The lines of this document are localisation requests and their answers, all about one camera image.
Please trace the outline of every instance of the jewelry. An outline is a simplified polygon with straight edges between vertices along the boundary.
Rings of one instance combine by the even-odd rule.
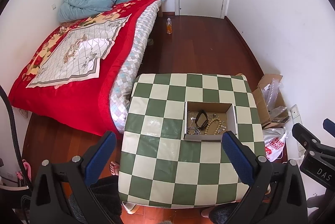
[[[208,118],[215,118],[216,117],[216,114],[211,114]]]
[[[186,133],[187,134],[200,134],[200,130],[198,130],[196,127],[187,127]]]
[[[202,114],[206,117],[206,120],[205,120],[205,122],[201,126],[198,126],[198,120],[199,120],[199,118],[200,118],[200,116]],[[206,114],[206,112],[204,110],[200,110],[198,112],[197,117],[195,119],[195,125],[197,126],[197,128],[199,130],[203,130],[208,125],[208,116],[207,116],[207,114]]]
[[[217,126],[217,128],[216,128],[216,130],[215,130],[215,132],[214,132],[214,135],[216,135],[217,133],[220,133],[221,131],[222,131],[222,127],[224,127],[223,126],[223,123],[224,123],[224,121],[221,121],[221,119],[220,118],[217,118],[217,117],[215,117],[215,118],[212,118],[209,122],[208,122],[208,125],[207,125],[207,127],[205,128],[205,134],[207,135],[207,132],[208,132],[208,129],[209,129],[209,126],[213,123],[213,122],[219,122],[219,125]]]
[[[191,123],[190,123],[190,126],[193,124],[193,121],[196,119],[193,114],[189,113],[189,117],[190,117],[190,120],[191,120]]]

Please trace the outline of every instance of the bed leg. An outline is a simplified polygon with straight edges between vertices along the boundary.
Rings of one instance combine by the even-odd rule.
[[[160,10],[158,11],[158,17],[163,17],[162,6],[160,6]]]

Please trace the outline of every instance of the screw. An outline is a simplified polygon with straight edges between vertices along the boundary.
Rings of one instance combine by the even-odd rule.
[[[291,159],[291,160],[290,160],[290,164],[291,164],[291,165],[296,165],[296,161],[293,160],[293,159]]]
[[[43,166],[47,166],[49,164],[49,160],[44,160],[43,162],[42,162],[42,165]]]
[[[81,157],[79,155],[73,156],[72,157],[72,162],[77,163],[77,162],[80,161],[80,159],[81,159]]]
[[[264,156],[258,156],[258,160],[261,162],[261,163],[265,163],[266,162],[266,158]]]

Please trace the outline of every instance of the blue gripper pad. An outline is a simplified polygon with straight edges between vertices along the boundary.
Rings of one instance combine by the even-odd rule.
[[[105,167],[109,157],[113,153],[116,146],[116,137],[113,132],[110,132],[108,137],[97,149],[91,160],[86,165],[85,169],[85,184],[90,186],[96,183],[100,177],[103,168]]]
[[[331,121],[329,118],[326,118],[323,121],[323,128],[329,132],[332,136],[335,137],[335,123]]]
[[[249,186],[252,186],[255,182],[254,179],[254,167],[247,159],[247,155],[243,150],[250,150],[249,147],[243,146],[241,142],[235,137],[235,135],[231,132],[225,132],[222,136],[222,148],[226,152],[229,160],[231,161],[235,171],[237,172],[240,180]]]

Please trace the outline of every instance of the white plastic bag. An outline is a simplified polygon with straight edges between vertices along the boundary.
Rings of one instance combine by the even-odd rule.
[[[289,131],[284,128],[263,130],[266,158],[273,162],[282,153]]]

